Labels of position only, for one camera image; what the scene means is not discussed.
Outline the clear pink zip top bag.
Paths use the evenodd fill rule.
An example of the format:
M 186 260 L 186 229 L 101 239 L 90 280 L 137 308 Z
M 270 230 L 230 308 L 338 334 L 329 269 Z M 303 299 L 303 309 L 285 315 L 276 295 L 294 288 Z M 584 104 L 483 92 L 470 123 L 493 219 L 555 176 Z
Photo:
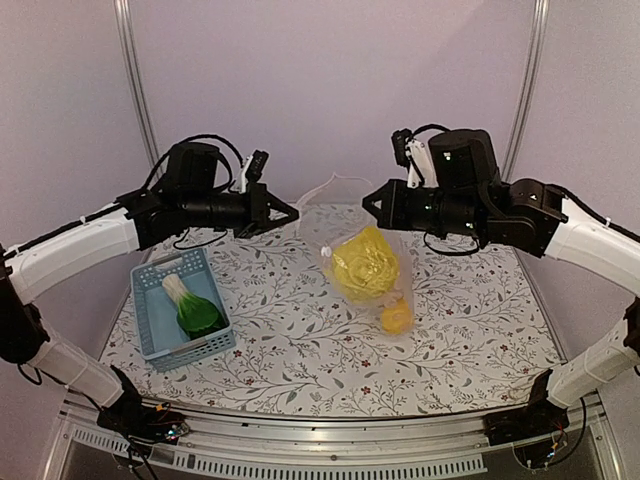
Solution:
M 336 173 L 296 203 L 296 233 L 333 289 L 364 307 L 389 335 L 415 324 L 412 264 L 398 233 L 383 231 L 362 199 L 373 185 Z

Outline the yellow napa cabbage toy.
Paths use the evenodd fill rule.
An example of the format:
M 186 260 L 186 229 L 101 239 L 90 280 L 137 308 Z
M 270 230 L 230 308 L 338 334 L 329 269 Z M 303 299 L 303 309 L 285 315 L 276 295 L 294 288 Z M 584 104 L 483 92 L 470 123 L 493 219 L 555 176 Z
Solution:
M 333 250 L 329 273 L 334 286 L 347 300 L 364 304 L 395 288 L 400 267 L 381 231 L 375 226 L 367 226 Z

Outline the yellow lemon toy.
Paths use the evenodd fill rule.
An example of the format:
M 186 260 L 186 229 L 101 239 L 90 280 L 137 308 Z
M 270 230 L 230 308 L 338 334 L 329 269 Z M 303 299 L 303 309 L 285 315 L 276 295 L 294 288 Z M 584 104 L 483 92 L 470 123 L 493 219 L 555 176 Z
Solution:
M 392 335 L 408 332 L 414 325 L 413 313 L 404 298 L 383 309 L 381 316 L 382 329 Z

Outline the green bok choy toy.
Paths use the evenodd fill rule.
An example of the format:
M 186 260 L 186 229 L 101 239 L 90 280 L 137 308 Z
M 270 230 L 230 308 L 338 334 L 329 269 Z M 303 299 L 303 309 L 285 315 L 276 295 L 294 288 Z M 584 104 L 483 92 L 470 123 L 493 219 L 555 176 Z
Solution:
M 177 274 L 163 278 L 162 287 L 177 309 L 176 320 L 190 340 L 226 327 L 221 311 L 210 300 L 191 293 Z

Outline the light blue plastic basket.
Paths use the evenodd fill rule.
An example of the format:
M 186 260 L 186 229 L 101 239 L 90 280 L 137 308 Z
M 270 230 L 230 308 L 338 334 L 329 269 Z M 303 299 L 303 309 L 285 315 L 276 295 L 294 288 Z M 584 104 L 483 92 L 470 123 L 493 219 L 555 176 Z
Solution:
M 179 276 L 189 292 L 215 305 L 221 313 L 220 329 L 198 339 L 189 338 L 177 321 L 177 306 L 162 286 L 170 274 Z M 136 267 L 130 278 L 141 356 L 157 371 L 173 370 L 236 345 L 205 249 L 182 251 Z

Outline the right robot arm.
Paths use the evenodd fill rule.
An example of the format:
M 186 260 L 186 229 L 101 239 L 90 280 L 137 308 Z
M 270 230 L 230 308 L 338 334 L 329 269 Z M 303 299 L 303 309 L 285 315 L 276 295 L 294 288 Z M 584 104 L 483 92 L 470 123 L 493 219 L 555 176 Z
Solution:
M 397 130 L 391 142 L 408 177 L 392 179 L 363 199 L 378 227 L 439 239 L 469 236 L 477 249 L 511 246 L 639 292 L 638 235 L 595 213 L 564 187 L 530 178 L 502 181 L 486 131 L 428 124 Z M 484 434 L 499 445 L 565 428 L 575 401 L 638 366 L 639 304 L 633 302 L 595 344 L 538 375 L 524 406 L 485 415 Z

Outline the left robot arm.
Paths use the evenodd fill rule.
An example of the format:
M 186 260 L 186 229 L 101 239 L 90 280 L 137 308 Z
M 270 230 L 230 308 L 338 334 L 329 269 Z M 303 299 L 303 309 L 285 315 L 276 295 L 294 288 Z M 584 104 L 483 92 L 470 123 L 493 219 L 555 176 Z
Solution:
M 158 160 L 143 185 L 99 211 L 1 253 L 1 358 L 28 365 L 89 399 L 98 425 L 127 441 L 174 444 L 189 428 L 185 417 L 148 407 L 118 368 L 87 355 L 46 328 L 34 302 L 42 293 L 111 258 L 144 251 L 189 228 L 232 231 L 249 239 L 296 221 L 298 211 L 272 195 L 260 177 L 267 153 L 241 160 L 240 172 L 215 183 L 220 152 L 229 142 L 214 134 L 188 137 Z

